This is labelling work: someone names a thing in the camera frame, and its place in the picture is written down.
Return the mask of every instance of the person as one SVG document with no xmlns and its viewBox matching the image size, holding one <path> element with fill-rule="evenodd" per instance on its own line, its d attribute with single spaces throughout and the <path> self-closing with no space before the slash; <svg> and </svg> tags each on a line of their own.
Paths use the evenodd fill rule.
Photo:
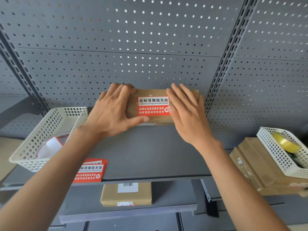
<svg viewBox="0 0 308 231">
<path fill-rule="evenodd" d="M 0 230 L 48 229 L 90 151 L 105 138 L 149 121 L 146 116 L 126 118 L 128 97 L 136 91 L 130 84 L 112 84 L 101 93 L 88 120 L 0 210 Z M 167 95 L 176 130 L 203 156 L 237 230 L 289 230 L 212 135 L 203 97 L 197 102 L 186 86 L 174 83 Z"/>
</svg>

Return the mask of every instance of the pegboard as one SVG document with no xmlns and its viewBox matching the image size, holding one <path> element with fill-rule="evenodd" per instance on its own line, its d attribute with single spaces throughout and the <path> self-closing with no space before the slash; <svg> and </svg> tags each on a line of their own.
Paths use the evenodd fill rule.
<svg viewBox="0 0 308 231">
<path fill-rule="evenodd" d="M 0 136 L 25 139 L 42 118 L 41 115 L 23 114 L 0 129 Z"/>
<path fill-rule="evenodd" d="M 49 107 L 94 106 L 111 83 L 164 89 L 183 83 L 206 94 L 218 57 L 17 49 Z"/>
<path fill-rule="evenodd" d="M 27 95 L 10 67 L 0 54 L 0 95 Z"/>
<path fill-rule="evenodd" d="M 208 112 L 225 148 L 255 137 L 260 126 L 297 136 L 306 131 L 308 48 L 300 35 L 308 24 L 305 1 L 259 1 Z"/>
<path fill-rule="evenodd" d="M 15 47 L 221 57 L 244 0 L 0 0 Z"/>
<path fill-rule="evenodd" d="M 236 57 L 308 61 L 307 0 L 260 0 Z"/>
</svg>

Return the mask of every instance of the plastic basket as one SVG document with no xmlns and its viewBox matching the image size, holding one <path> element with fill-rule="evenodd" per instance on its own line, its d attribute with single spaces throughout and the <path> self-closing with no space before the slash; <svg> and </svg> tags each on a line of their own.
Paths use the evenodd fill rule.
<svg viewBox="0 0 308 231">
<path fill-rule="evenodd" d="M 288 136 L 302 147 L 296 152 L 296 155 L 298 157 L 298 162 L 305 168 L 298 167 L 286 151 L 283 150 L 280 144 L 272 136 L 275 132 Z M 284 175 L 290 177 L 308 178 L 308 148 L 291 132 L 283 129 L 260 127 L 257 137 L 273 157 Z"/>
<path fill-rule="evenodd" d="M 11 155 L 10 162 L 20 164 L 26 169 L 37 172 L 49 160 L 35 159 L 42 143 L 57 133 L 70 132 L 81 126 L 88 118 L 87 107 L 60 107 L 51 109 L 29 134 L 25 141 Z"/>
</svg>

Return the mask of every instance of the tape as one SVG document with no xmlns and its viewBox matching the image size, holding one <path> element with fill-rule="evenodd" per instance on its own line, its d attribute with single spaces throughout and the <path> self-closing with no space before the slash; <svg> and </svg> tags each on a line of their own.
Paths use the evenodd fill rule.
<svg viewBox="0 0 308 231">
<path fill-rule="evenodd" d="M 301 146 L 298 145 L 298 143 L 296 143 L 293 139 L 290 139 L 281 133 L 275 132 L 273 134 L 273 138 L 281 145 L 284 150 L 290 153 L 296 153 L 301 148 Z"/>
</svg>

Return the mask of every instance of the red and white label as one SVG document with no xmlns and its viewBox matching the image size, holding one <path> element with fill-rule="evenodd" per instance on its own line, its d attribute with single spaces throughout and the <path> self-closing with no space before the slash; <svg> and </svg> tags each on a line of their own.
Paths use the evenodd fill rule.
<svg viewBox="0 0 308 231">
<path fill-rule="evenodd" d="M 100 182 L 107 164 L 108 160 L 106 159 L 86 159 L 75 176 L 73 183 Z"/>
<path fill-rule="evenodd" d="M 169 105 L 168 96 L 138 97 L 138 116 L 168 116 Z"/>
</svg>

